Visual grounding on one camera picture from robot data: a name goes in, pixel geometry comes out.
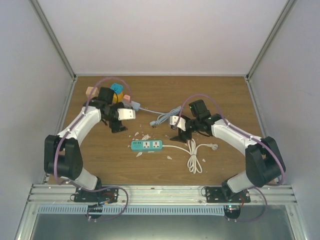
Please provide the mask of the peach cube plug adapter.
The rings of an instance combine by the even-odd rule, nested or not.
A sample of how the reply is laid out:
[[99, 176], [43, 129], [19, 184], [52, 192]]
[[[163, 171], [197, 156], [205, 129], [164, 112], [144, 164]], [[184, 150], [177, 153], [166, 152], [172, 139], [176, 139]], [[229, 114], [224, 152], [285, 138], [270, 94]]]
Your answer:
[[88, 86], [85, 92], [85, 95], [87, 96], [87, 99], [95, 100], [99, 96], [100, 89], [98, 87]]

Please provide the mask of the pink small plug charger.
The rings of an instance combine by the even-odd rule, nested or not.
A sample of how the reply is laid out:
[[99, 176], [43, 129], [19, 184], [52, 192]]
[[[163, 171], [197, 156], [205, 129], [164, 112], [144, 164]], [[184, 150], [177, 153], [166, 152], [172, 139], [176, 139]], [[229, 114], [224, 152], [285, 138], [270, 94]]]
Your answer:
[[130, 95], [125, 94], [123, 96], [122, 102], [123, 102], [125, 108], [129, 108], [130, 109], [132, 107], [132, 105], [131, 105], [131, 96]]

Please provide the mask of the light blue power strip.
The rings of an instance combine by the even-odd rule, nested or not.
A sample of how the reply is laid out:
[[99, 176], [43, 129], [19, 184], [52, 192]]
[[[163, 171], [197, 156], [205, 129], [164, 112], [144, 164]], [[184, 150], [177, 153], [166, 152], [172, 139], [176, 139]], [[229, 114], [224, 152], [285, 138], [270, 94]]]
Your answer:
[[136, 112], [140, 110], [141, 108], [141, 104], [135, 101], [131, 101], [130, 106], [133, 110], [135, 110]]

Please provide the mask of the right aluminium corner post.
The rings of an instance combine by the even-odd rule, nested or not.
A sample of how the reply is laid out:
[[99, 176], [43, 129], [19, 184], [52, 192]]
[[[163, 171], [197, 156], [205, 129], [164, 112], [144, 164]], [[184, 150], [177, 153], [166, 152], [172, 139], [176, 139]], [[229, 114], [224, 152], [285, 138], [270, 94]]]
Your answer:
[[270, 48], [272, 42], [274, 41], [275, 37], [277, 36], [278, 32], [280, 31], [281, 27], [283, 26], [285, 20], [287, 19], [288, 15], [290, 14], [296, 2], [297, 2], [296, 0], [287, 0], [285, 2], [282, 10], [280, 11], [279, 16], [277, 17], [275, 23], [273, 24], [255, 60], [253, 61], [252, 66], [250, 67], [248, 73], [244, 77], [246, 82], [248, 82], [252, 78], [261, 60], [265, 56], [267, 50]]

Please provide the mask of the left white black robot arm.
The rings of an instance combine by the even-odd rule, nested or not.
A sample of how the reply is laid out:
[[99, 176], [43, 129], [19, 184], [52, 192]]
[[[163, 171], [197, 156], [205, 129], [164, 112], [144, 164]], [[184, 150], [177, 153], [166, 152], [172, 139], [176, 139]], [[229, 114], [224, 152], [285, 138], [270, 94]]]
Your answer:
[[123, 121], [135, 118], [136, 112], [126, 108], [114, 90], [103, 87], [97, 96], [89, 95], [80, 113], [64, 130], [46, 137], [45, 173], [54, 176], [59, 185], [71, 182], [86, 190], [86, 197], [92, 202], [98, 202], [103, 197], [101, 180], [85, 169], [80, 146], [98, 123], [109, 126], [112, 133], [119, 133], [127, 130]]

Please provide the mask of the left aluminium corner post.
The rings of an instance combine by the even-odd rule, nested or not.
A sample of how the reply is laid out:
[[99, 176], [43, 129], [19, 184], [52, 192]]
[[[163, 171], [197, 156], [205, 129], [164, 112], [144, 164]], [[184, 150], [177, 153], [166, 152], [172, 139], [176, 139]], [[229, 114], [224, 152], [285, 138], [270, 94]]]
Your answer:
[[63, 65], [66, 68], [71, 79], [73, 81], [76, 81], [77, 75], [75, 74], [70, 62], [68, 61], [67, 56], [66, 56], [65, 52], [63, 51], [63, 49], [58, 41], [58, 38], [56, 37], [56, 34], [54, 33], [39, 1], [38, 0], [29, 0], [29, 3], [31, 4], [32, 8], [34, 9], [39, 21], [41, 22], [45, 32], [47, 33], [50, 41], [52, 42], [56, 52], [58, 53]]

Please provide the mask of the aluminium front rail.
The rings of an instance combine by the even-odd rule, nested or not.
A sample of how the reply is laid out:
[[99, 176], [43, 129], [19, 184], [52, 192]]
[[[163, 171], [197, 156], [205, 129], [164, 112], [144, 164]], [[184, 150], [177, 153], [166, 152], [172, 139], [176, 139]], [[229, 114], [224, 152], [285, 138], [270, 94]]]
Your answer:
[[[208, 205], [205, 189], [199, 185], [123, 185], [128, 193], [129, 205], [196, 206]], [[297, 205], [291, 186], [266, 186], [250, 189], [249, 205]], [[27, 198], [28, 204], [73, 204], [71, 194], [76, 192], [72, 185], [35, 184]]]

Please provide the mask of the blue square plug adapter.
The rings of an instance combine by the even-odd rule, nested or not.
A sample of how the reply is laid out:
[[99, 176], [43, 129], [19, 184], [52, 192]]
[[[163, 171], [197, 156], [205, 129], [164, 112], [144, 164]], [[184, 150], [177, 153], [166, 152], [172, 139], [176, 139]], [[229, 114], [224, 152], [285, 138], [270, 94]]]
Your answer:
[[117, 95], [120, 95], [123, 92], [124, 87], [121, 84], [113, 83], [110, 87]]

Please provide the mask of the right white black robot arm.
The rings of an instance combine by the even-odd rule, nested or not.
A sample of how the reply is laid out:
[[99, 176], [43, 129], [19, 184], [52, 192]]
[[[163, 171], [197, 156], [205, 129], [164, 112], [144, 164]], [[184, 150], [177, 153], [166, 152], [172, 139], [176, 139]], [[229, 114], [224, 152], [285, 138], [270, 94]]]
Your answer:
[[232, 203], [240, 192], [261, 188], [285, 176], [286, 167], [274, 138], [252, 135], [230, 123], [221, 113], [211, 114], [202, 99], [191, 102], [189, 108], [192, 118], [181, 113], [169, 118], [171, 128], [178, 130], [173, 141], [187, 143], [193, 133], [206, 133], [228, 143], [245, 157], [245, 170], [221, 184], [223, 200]]

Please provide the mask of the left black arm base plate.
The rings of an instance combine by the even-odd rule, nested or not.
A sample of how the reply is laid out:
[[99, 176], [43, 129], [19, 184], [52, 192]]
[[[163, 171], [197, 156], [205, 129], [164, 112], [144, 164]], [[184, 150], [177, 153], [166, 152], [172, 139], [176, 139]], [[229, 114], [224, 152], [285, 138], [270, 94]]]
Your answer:
[[99, 192], [90, 192], [76, 188], [75, 193], [70, 195], [70, 200], [75, 203], [94, 203], [98, 205], [116, 203], [119, 190], [110, 188]]

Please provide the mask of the aluminium corner post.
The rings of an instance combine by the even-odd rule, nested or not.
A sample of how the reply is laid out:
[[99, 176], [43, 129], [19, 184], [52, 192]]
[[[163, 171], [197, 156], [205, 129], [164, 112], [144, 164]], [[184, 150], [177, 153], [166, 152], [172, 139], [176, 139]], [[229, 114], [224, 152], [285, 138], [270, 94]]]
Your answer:
[[275, 23], [273, 24], [255, 60], [253, 61], [252, 66], [250, 67], [248, 73], [244, 77], [246, 82], [248, 82], [252, 78], [261, 60], [265, 56], [267, 50], [270, 48], [272, 42], [274, 41], [275, 37], [277, 36], [278, 32], [280, 31], [281, 27], [283, 26], [285, 20], [287, 19], [288, 15], [290, 14], [296, 2], [297, 2], [296, 0], [287, 0], [285, 2], [282, 10], [280, 11], [279, 16], [277, 17]]
[[77, 75], [75, 74], [70, 62], [68, 61], [67, 56], [66, 56], [65, 52], [63, 51], [63, 49], [58, 41], [58, 38], [56, 37], [56, 34], [54, 33], [39, 1], [38, 0], [29, 0], [29, 3], [31, 4], [32, 8], [34, 9], [39, 21], [41, 22], [45, 32], [47, 33], [50, 41], [52, 42], [56, 52], [58, 53], [63, 65], [66, 68], [71, 79], [73, 81], [76, 81]]

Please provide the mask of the teal power strip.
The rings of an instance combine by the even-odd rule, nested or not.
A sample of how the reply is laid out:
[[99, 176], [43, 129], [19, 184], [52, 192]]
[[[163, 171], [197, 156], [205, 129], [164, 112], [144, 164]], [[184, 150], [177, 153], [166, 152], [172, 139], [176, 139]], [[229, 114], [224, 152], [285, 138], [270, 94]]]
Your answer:
[[162, 150], [163, 142], [161, 140], [134, 140], [130, 148], [133, 152], [156, 152]]

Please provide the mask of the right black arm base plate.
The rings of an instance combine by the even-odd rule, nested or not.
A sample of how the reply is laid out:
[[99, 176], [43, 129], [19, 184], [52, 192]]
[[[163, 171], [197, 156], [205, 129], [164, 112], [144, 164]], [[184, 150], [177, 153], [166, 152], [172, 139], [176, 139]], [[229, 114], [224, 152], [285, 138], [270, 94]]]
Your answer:
[[225, 195], [221, 186], [204, 186], [200, 193], [207, 203], [250, 203], [250, 193], [247, 189], [238, 193], [231, 192]]

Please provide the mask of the yellow cube socket adapter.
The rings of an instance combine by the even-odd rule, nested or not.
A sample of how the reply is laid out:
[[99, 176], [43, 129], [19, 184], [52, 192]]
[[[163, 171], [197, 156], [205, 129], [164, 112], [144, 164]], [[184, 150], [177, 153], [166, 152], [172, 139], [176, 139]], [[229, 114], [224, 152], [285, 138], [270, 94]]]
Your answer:
[[112, 98], [112, 104], [120, 103], [123, 100], [124, 94], [121, 93], [114, 93]]

